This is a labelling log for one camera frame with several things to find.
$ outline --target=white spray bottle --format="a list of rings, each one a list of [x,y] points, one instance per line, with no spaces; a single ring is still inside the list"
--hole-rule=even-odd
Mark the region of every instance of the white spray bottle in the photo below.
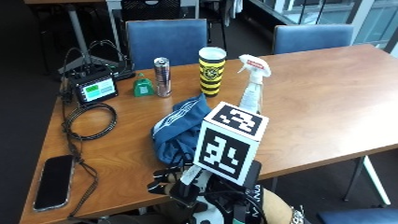
[[[272,75],[272,69],[263,59],[249,54],[240,55],[239,58],[244,63],[239,73],[244,69],[248,69],[251,72],[249,84],[240,100],[239,107],[252,111],[253,113],[261,114],[263,77],[269,77]]]

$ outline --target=table leg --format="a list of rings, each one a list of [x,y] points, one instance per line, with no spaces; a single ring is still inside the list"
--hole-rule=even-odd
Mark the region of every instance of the table leg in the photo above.
[[[384,201],[384,205],[383,206],[391,205],[389,196],[387,194],[387,191],[385,191],[385,188],[383,186],[383,183],[381,183],[381,180],[379,178],[379,175],[377,175],[377,173],[375,171],[375,168],[373,168],[369,156],[365,156],[365,157],[360,158],[360,161],[359,161],[357,166],[356,166],[356,172],[355,172],[355,175],[352,177],[349,190],[348,190],[348,193],[347,193],[347,196],[345,196],[345,201],[349,200],[349,196],[351,196],[355,184],[357,182],[357,179],[359,179],[359,176],[361,174],[361,171],[363,171],[364,167],[365,167],[367,171],[371,174],[371,179],[373,181],[375,187],[376,187],[376,189],[377,189],[377,191],[379,191],[379,193],[381,195],[381,198],[383,198],[383,201]]]

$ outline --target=chair back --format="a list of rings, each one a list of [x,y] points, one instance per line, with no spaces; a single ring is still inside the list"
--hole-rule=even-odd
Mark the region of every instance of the chair back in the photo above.
[[[134,70],[154,68],[159,57],[171,66],[199,63],[207,47],[207,20],[128,21],[126,24]]]
[[[347,47],[352,33],[349,24],[277,25],[273,54]]]
[[[347,211],[320,212],[319,217],[325,224],[397,224],[397,208],[367,208]]]
[[[180,18],[180,0],[123,0],[124,21]]]

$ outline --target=wire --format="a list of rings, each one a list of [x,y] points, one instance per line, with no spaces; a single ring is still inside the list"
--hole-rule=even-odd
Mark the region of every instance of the wire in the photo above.
[[[82,116],[88,110],[92,110],[95,108],[102,108],[102,109],[107,109],[111,112],[112,115],[112,120],[110,122],[110,125],[104,128],[104,130],[102,130],[99,133],[90,135],[90,136],[82,136],[79,134],[76,134],[72,130],[72,123],[75,121],[76,118],[79,118],[79,116]],[[64,132],[72,136],[76,139],[82,139],[82,140],[94,140],[98,139],[100,137],[103,137],[104,135],[107,135],[112,129],[115,128],[118,123],[118,113],[115,108],[111,105],[107,105],[104,103],[88,103],[86,105],[82,105],[80,107],[78,107],[71,114],[64,117],[64,123],[63,123],[63,127],[64,127]]]
[[[71,212],[70,216],[67,217],[68,220],[79,220],[79,221],[84,221],[86,223],[92,223],[82,218],[76,218],[75,215],[76,213],[79,212],[79,210],[82,209],[83,205],[86,204],[86,201],[87,199],[90,198],[90,196],[92,195],[92,193],[95,192],[96,188],[99,187],[99,181],[100,181],[100,178],[99,178],[99,173],[96,171],[96,169],[90,166],[87,163],[86,163],[86,160],[83,159],[83,151],[84,151],[84,145],[83,145],[83,138],[80,137],[80,143],[82,143],[82,150],[78,149],[76,145],[72,143],[72,139],[71,139],[71,136],[67,135],[67,144],[68,144],[68,149],[70,149],[70,152],[71,154],[74,155],[75,157],[75,161],[78,162],[78,164],[80,164],[87,173],[91,175],[91,177],[94,178],[94,182],[91,184],[91,186],[88,187],[87,191],[86,191],[86,194],[82,198],[82,200],[79,201],[74,211]]]
[[[123,56],[123,58],[124,58],[124,70],[120,72],[120,74],[123,74],[126,69],[127,69],[127,60],[128,59],[127,59],[126,55],[118,50],[116,45],[112,43],[111,40],[107,40],[107,39],[102,40],[102,41],[95,40],[94,42],[91,42],[91,44],[88,46],[87,54],[90,55],[90,52],[92,51],[92,49],[95,49],[99,45],[100,46],[103,46],[103,45],[111,46],[111,48],[114,48],[118,51],[118,53]]]
[[[63,75],[62,75],[62,82],[63,82],[63,84],[62,84],[60,96],[62,96],[63,104],[70,104],[71,101],[72,101],[72,92],[71,92],[71,90],[68,89],[68,86],[67,86],[67,76],[66,76],[66,73],[67,73],[67,60],[68,60],[70,54],[71,54],[71,52],[74,50],[76,50],[82,54],[82,56],[84,58],[84,64],[86,64],[86,55],[84,55],[83,51],[80,49],[75,48],[75,47],[71,48],[67,51],[67,56],[64,58],[64,66],[63,66],[64,67],[64,71],[63,71]]]
[[[203,192],[199,194],[199,196],[207,196],[207,195],[214,195],[214,194],[227,194],[227,193],[231,193],[231,194],[237,194],[240,196],[244,196],[247,201],[252,204],[252,206],[257,209],[260,215],[261,215],[261,218],[264,220],[264,224],[268,224],[268,220],[267,220],[267,217],[265,217],[265,214],[264,214],[264,210],[263,208],[260,207],[256,199],[247,193],[241,192],[241,191],[237,191],[237,190],[232,190],[232,189],[227,189],[227,190],[220,190],[220,191],[214,191],[214,192]]]

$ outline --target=soda can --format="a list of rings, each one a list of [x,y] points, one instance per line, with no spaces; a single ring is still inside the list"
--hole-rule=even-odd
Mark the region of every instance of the soda can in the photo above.
[[[168,97],[172,94],[170,60],[167,58],[158,58],[154,63],[158,80],[158,95],[160,97]]]

